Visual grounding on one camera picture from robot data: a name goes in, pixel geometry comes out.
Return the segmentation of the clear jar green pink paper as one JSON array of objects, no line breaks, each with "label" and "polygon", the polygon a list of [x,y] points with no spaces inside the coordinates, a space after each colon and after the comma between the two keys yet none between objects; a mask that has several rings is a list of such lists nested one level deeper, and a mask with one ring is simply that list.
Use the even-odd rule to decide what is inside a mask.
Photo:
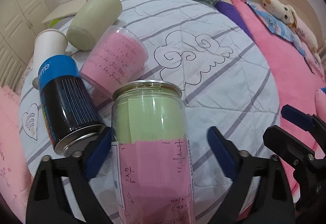
[{"label": "clear jar green pink paper", "polygon": [[194,223],[191,159],[181,90],[134,81],[113,96],[112,162],[122,223]]}]

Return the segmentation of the white paper cup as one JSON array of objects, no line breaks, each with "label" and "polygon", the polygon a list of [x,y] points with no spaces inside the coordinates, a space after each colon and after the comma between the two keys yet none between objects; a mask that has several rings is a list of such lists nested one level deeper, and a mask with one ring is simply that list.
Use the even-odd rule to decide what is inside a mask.
[{"label": "white paper cup", "polygon": [[40,32],[34,41],[32,85],[38,90],[38,72],[41,65],[48,58],[55,55],[64,55],[68,40],[66,35],[57,29],[46,29]]}]

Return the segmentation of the clear cup pink paper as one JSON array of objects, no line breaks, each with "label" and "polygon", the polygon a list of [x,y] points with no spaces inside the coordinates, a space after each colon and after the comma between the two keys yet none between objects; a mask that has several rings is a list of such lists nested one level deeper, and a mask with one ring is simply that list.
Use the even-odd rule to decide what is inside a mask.
[{"label": "clear cup pink paper", "polygon": [[112,25],[86,58],[80,76],[111,98],[141,70],[148,57],[145,46],[132,32]]}]

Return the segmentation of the pale green ceramic cup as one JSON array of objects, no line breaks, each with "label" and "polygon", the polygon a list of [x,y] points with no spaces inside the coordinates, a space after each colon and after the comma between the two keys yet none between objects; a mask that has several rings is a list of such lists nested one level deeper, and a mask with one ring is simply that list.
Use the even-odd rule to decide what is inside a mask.
[{"label": "pale green ceramic cup", "polygon": [[120,0],[88,0],[77,12],[66,33],[70,44],[91,51],[122,13]]}]

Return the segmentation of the pink fleece blanket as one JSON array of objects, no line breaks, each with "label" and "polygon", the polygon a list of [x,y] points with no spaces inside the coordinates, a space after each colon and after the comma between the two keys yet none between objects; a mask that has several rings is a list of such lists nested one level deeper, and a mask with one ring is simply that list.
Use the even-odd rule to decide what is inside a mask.
[{"label": "pink fleece blanket", "polygon": [[325,81],[314,67],[308,68],[294,45],[271,33],[245,0],[231,0],[266,58],[275,79],[280,106],[291,105],[306,114],[316,114],[315,93]]}]

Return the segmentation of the pink quilt left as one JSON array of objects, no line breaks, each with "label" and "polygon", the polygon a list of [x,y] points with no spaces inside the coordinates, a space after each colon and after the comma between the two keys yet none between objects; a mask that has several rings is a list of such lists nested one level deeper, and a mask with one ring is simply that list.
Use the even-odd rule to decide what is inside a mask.
[{"label": "pink quilt left", "polygon": [[8,86],[1,88],[1,195],[25,223],[33,177],[27,167],[18,127],[19,96]]}]

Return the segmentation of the black blue can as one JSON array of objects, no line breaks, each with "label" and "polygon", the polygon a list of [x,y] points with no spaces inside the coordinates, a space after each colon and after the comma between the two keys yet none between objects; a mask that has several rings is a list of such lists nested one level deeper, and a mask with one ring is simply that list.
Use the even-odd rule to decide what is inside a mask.
[{"label": "black blue can", "polygon": [[38,87],[45,127],[56,154],[69,157],[83,151],[105,129],[73,58],[55,55],[45,60],[38,71]]}]

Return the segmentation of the blue cartoon pillow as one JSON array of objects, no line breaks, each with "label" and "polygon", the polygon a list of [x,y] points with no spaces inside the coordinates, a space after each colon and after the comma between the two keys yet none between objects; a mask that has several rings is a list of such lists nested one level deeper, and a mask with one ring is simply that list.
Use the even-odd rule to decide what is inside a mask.
[{"label": "blue cartoon pillow", "polygon": [[261,4],[247,0],[247,5],[254,11],[254,13],[272,34],[275,34],[280,38],[292,43],[296,50],[304,58],[306,57],[306,51],[302,47],[299,37],[293,33],[288,26],[265,10]]}]

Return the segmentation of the cream dog plush toy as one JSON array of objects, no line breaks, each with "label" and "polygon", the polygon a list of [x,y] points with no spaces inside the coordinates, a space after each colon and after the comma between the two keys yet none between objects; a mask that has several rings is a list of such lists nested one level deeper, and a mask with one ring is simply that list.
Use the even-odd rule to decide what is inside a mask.
[{"label": "cream dog plush toy", "polygon": [[279,0],[262,0],[263,7],[274,17],[281,20],[292,31],[297,28],[297,14],[290,5],[284,5]]}]

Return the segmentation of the purple blanket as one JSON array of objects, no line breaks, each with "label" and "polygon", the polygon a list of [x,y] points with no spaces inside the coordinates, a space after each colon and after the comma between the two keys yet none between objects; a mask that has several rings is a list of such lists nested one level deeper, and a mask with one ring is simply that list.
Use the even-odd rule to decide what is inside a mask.
[{"label": "purple blanket", "polygon": [[250,39],[254,39],[241,15],[232,3],[220,0],[215,3],[214,7],[217,9],[217,11],[228,17],[235,24],[237,24],[237,26],[239,26],[239,28],[241,28],[250,37]]}]

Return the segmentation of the cream built-in wardrobe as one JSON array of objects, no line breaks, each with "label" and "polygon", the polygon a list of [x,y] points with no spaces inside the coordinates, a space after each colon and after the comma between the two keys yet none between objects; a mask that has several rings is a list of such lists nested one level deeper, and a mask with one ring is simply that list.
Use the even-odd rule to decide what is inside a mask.
[{"label": "cream built-in wardrobe", "polygon": [[45,0],[1,0],[1,87],[20,89],[48,14]]}]

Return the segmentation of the white bedside table top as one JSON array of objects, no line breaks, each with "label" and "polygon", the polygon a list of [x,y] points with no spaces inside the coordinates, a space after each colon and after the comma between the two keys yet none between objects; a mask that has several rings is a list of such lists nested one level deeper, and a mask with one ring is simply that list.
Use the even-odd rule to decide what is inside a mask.
[{"label": "white bedside table top", "polygon": [[86,0],[71,0],[59,5],[54,9],[41,23],[47,24],[55,19],[62,19],[76,15],[76,13],[85,5]]}]

